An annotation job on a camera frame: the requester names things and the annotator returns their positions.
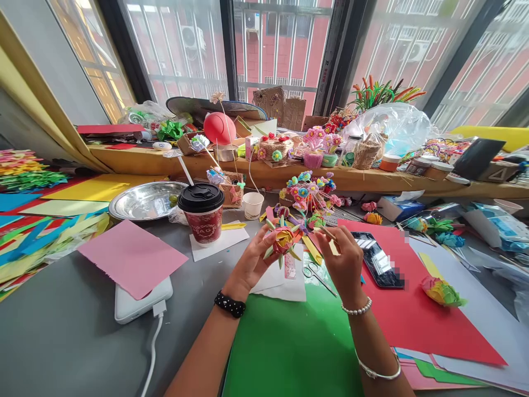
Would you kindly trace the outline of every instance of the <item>woman's left hand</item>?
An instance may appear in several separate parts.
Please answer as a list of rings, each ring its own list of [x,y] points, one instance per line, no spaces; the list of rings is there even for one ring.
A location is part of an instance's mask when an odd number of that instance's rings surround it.
[[[263,259],[266,250],[276,241],[277,232],[266,235],[269,226],[265,224],[250,241],[241,259],[235,265],[222,293],[236,301],[245,302],[252,288],[265,274],[268,267],[277,261],[279,254],[273,253]]]

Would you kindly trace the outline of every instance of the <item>scissors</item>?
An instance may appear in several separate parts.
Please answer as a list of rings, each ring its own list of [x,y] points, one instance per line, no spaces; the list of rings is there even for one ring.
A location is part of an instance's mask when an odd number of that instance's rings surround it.
[[[306,278],[311,278],[312,276],[316,277],[318,279],[319,282],[321,282],[323,284],[323,286],[325,288],[327,288],[329,290],[330,293],[332,293],[334,295],[335,298],[338,298],[338,295],[336,295],[334,293],[334,291],[325,283],[325,281],[323,281],[321,279],[321,277],[318,275],[318,273],[316,273],[316,271],[314,271],[310,265],[314,264],[314,262],[310,262],[307,266],[303,266],[303,275],[306,277]]]

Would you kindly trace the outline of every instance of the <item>glass window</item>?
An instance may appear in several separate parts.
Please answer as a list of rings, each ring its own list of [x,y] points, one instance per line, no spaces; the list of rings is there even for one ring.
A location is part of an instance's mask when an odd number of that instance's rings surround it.
[[[491,22],[432,122],[442,132],[495,125],[528,86],[529,1],[514,0]]]
[[[307,100],[311,115],[333,0],[243,3],[234,2],[239,98],[251,102],[255,89],[283,85],[286,98]]]
[[[93,0],[50,0],[57,20],[112,123],[134,99]]]
[[[156,101],[228,94],[218,0],[122,0]]]
[[[484,0],[378,1],[355,71],[353,84],[369,75],[395,86],[427,91],[421,109],[465,36]],[[354,100],[351,95],[348,102]]]

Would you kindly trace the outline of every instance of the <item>woman's right hand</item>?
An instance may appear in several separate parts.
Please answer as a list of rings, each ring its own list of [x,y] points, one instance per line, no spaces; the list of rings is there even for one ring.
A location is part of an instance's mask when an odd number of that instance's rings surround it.
[[[361,308],[368,300],[361,288],[364,252],[345,226],[327,228],[327,230],[336,237],[337,243],[334,244],[340,255],[332,253],[329,236],[322,231],[315,234],[332,282],[346,308],[351,310]]]

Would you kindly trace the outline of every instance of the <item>black bracelet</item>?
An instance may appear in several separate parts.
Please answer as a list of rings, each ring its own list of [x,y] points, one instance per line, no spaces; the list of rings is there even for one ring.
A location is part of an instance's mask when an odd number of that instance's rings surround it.
[[[219,291],[217,297],[215,298],[215,304],[230,313],[235,318],[240,318],[246,310],[246,304],[241,301],[234,301],[229,296],[226,296]]]

